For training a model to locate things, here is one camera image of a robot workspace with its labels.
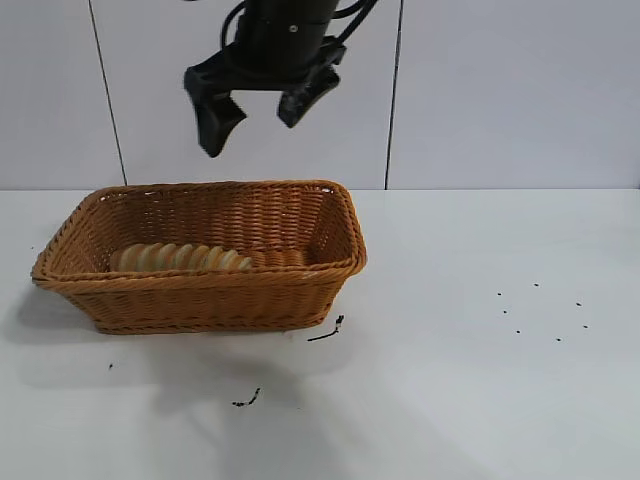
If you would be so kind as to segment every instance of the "wicker basket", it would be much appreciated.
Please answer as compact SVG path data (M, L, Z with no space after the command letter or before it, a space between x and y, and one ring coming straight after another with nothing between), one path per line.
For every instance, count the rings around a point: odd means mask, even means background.
M109 272L133 243L220 245L248 271ZM366 263L349 193L325 181L115 187L89 195L33 268L112 334L285 330L321 323Z

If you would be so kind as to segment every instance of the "white tabletop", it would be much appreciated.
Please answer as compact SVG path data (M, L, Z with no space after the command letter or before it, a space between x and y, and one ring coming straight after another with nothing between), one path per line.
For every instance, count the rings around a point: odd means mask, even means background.
M640 192L356 192L324 325L146 337L30 285L83 195L0 192L0 478L640 478Z

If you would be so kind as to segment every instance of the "bread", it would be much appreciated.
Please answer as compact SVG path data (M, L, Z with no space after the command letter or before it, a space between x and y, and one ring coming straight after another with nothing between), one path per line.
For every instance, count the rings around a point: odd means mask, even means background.
M247 270L249 257L235 250L205 245L136 243L115 251L110 258L112 272L156 272L161 270Z

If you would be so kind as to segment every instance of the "robotic arm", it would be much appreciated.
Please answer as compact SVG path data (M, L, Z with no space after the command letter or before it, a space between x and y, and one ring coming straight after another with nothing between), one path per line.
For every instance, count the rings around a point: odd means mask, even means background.
M333 65L340 64L344 42L377 1L355 0L338 11L339 0L245 0L236 6L223 22L220 51L184 75L200 146L218 156L233 128L246 118L231 98L233 90L282 91L278 117L289 128L296 126L340 83ZM235 39L227 43L238 15ZM325 36L331 20L346 17L353 19L340 35Z

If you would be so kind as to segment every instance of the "basket rim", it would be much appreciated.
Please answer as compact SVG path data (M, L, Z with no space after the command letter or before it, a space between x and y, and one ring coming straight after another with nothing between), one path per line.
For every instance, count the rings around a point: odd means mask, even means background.
M231 270L231 271L184 271L184 270L164 270L161 272L94 272L94 273L72 273L58 274L49 268L49 262L55 257L58 251L58 245L64 242L66 237L73 231L73 225L82 221L85 217L91 215L91 207L110 194L118 193L136 193L141 191L150 192L167 192L172 190L180 191L197 191L197 190L220 190L234 189L239 187L254 188L287 188L287 187L311 187L314 189L330 189L335 195L338 195L340 201L347 213L346 221L348 229L351 232L351 238L354 250L350 257L337 262L317 263L306 266L284 266L284 267L260 267L251 270ZM307 281L310 283L326 283L330 279L333 281L339 278L347 278L360 272L367 261L366 247L360 229L360 224L356 217L355 207L348 190L342 185L328 180L279 180L279 181L254 181L254 182L207 182L207 183L159 183L147 185L128 185L107 187L96 190L87 195L74 209L71 215L60 226L53 238L48 242L45 249L38 255L38 259L31 271L33 281L39 286L47 289L56 290L56 286L62 287L64 290L72 288L76 284L79 290L93 290L100 287L101 290L107 287L107 284L118 284L120 289L140 288L140 281L149 288L150 282L161 283L162 288L185 288L180 285L183 280L187 284L208 285L241 285L247 284L251 279L251 284L268 283L274 280L286 280L288 282L298 283L299 281Z

